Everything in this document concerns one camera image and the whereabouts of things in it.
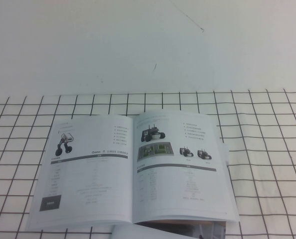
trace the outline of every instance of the gray printed bar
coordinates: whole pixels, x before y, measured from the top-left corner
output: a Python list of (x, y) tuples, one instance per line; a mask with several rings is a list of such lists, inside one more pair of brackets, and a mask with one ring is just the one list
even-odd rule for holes
[(207, 167), (200, 167), (200, 166), (187, 165), (187, 164), (163, 163), (163, 164), (155, 164), (155, 165), (151, 165), (151, 166), (147, 166), (147, 167), (138, 169), (137, 173), (140, 173), (141, 171), (144, 171), (146, 169), (159, 168), (159, 167), (181, 167), (181, 168), (195, 168), (195, 169), (215, 171), (215, 172), (217, 171), (215, 168), (207, 168)]
[(75, 158), (66, 158), (62, 160), (57, 160), (53, 161), (50, 164), (54, 163), (64, 163), (68, 161), (74, 161), (74, 160), (79, 160), (79, 159), (84, 159), (84, 158), (98, 158), (98, 157), (119, 157), (119, 158), (128, 158), (127, 155), (122, 155), (122, 154), (113, 154), (113, 153), (106, 153), (106, 154), (92, 154), (92, 155), (87, 155), (87, 156), (81, 156), (81, 157), (75, 157)]

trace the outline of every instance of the table surface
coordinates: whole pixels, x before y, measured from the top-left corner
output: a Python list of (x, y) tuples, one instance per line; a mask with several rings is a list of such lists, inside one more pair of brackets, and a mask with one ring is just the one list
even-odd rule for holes
[(112, 227), (24, 231), (50, 128), (157, 109), (208, 114), (229, 145), (241, 222), (227, 223), (226, 238), (296, 238), (296, 92), (267, 90), (0, 99), (0, 238), (108, 239)]

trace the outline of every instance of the robot arm image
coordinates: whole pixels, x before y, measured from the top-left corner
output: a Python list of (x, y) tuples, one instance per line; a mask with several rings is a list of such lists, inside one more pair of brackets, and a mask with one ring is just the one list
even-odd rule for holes
[(59, 156), (59, 155), (62, 154), (62, 152), (63, 152), (63, 150), (61, 148), (62, 144), (64, 144), (65, 152), (66, 153), (70, 153), (73, 150), (73, 147), (72, 146), (68, 146), (67, 143), (72, 142), (73, 140), (74, 140), (74, 137), (70, 133), (68, 133), (67, 135), (66, 134), (62, 134), (61, 139), (60, 139), (60, 142), (57, 145), (57, 150), (55, 152), (55, 155), (56, 156)]

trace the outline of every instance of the tracked robot image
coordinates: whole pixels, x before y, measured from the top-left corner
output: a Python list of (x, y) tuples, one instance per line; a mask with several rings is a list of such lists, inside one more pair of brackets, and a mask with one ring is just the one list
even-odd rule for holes
[(166, 135), (163, 132), (159, 132), (159, 129), (153, 125), (152, 128), (145, 129), (142, 133), (142, 142), (146, 141), (149, 142), (152, 139), (160, 139), (165, 138)]
[(137, 161), (165, 155), (174, 156), (170, 142), (150, 143), (139, 148)]
[(60, 142), (57, 145), (57, 150), (55, 152), (55, 155), (56, 156), (59, 156), (59, 155), (62, 154), (62, 152), (63, 152), (63, 150), (61, 148), (62, 144), (64, 144), (65, 152), (66, 153), (70, 153), (73, 150), (73, 147), (72, 146), (68, 146), (67, 144), (70, 143), (70, 142), (73, 142), (73, 140), (74, 140), (74, 137), (70, 133), (68, 133), (67, 135), (66, 134), (62, 134), (61, 139), (60, 139)]

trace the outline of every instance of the small robot image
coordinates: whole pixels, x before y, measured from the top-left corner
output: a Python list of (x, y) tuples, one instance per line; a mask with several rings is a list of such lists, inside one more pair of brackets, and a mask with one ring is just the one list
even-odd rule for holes
[(198, 150), (198, 157), (202, 159), (212, 159), (212, 157), (205, 150)]
[(55, 152), (55, 155), (56, 156), (59, 156), (62, 154), (63, 150), (61, 148), (61, 145), (64, 144), (64, 147), (65, 147), (65, 152), (66, 153), (70, 153), (72, 150), (73, 150), (73, 147), (72, 146), (68, 146), (67, 143), (69, 142), (72, 142), (74, 140), (73, 136), (68, 133), (67, 135), (66, 134), (62, 134), (62, 138), (60, 139), (60, 142), (59, 144), (57, 145), (57, 150)]
[(191, 151), (188, 149), (188, 147), (187, 148), (185, 148), (185, 147), (180, 148), (180, 154), (185, 157), (193, 157), (193, 153), (191, 153)]
[(142, 142), (146, 141), (149, 142), (152, 139), (160, 139), (165, 138), (166, 135), (162, 132), (159, 132), (159, 129), (153, 125), (152, 128), (146, 129), (142, 133)]

